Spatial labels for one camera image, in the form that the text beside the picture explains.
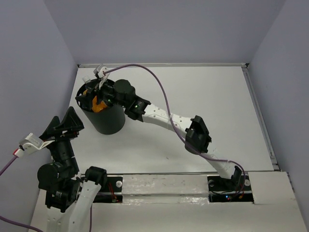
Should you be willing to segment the clear unlabelled plastic bottle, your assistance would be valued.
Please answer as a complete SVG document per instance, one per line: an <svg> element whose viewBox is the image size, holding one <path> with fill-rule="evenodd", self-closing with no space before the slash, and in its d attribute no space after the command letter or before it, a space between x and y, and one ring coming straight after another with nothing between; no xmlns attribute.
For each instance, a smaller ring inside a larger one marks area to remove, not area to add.
<svg viewBox="0 0 309 232"><path fill-rule="evenodd" d="M83 82L84 82L84 85L85 85L85 88L91 88L92 87L92 84L93 84L93 80L89 77L89 76L84 76L82 78Z"/></svg>

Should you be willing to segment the orange juice bottle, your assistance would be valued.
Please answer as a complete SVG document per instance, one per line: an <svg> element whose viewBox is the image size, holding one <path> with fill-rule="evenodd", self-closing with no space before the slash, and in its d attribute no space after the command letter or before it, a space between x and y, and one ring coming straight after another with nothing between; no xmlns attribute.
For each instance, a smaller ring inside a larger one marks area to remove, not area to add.
<svg viewBox="0 0 309 232"><path fill-rule="evenodd" d="M104 101L101 101L99 104L97 104L97 96L94 96L91 100L91 107L89 110L94 113L99 113L107 108L108 106L105 104Z"/></svg>

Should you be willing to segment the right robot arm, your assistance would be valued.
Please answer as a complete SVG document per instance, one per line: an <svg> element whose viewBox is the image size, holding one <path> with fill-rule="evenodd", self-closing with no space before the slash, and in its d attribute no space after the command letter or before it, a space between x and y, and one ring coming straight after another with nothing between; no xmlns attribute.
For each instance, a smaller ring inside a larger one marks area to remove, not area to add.
<svg viewBox="0 0 309 232"><path fill-rule="evenodd" d="M211 145L210 132L200 116L194 118L173 114L169 108L163 110L150 101L139 97L128 80L90 80L78 90L75 97L85 111L99 114L115 106L122 107L128 118L153 124L175 132L185 149L205 159L219 174L226 189L242 191L245 171L233 160L221 159Z"/></svg>

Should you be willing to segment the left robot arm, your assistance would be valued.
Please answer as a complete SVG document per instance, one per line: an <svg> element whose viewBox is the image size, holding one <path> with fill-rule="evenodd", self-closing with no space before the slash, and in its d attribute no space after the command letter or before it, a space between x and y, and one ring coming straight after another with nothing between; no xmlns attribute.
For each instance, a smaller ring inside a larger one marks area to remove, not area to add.
<svg viewBox="0 0 309 232"><path fill-rule="evenodd" d="M39 136L53 159L37 172L38 187L46 192L49 232L80 232L96 195L107 185L107 171L99 167L91 166L83 179L78 177L80 170L71 140L83 129L81 119L70 106L63 120L53 117Z"/></svg>

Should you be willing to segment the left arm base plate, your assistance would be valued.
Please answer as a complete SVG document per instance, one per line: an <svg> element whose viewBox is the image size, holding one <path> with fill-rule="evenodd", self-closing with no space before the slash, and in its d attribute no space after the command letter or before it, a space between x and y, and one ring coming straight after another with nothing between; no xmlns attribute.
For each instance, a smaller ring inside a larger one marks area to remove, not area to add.
<svg viewBox="0 0 309 232"><path fill-rule="evenodd" d="M93 203L122 203L123 176L107 175L107 182L97 193Z"/></svg>

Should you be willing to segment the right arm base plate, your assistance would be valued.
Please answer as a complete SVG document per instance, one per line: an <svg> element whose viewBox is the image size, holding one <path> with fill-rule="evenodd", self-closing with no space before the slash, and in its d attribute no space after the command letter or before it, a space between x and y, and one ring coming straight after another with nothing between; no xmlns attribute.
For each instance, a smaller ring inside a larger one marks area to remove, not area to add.
<svg viewBox="0 0 309 232"><path fill-rule="evenodd" d="M229 185L226 179L216 175L208 176L207 181L210 203L254 202L248 175L245 176L245 182L243 182L243 176L241 177L238 187Z"/></svg>

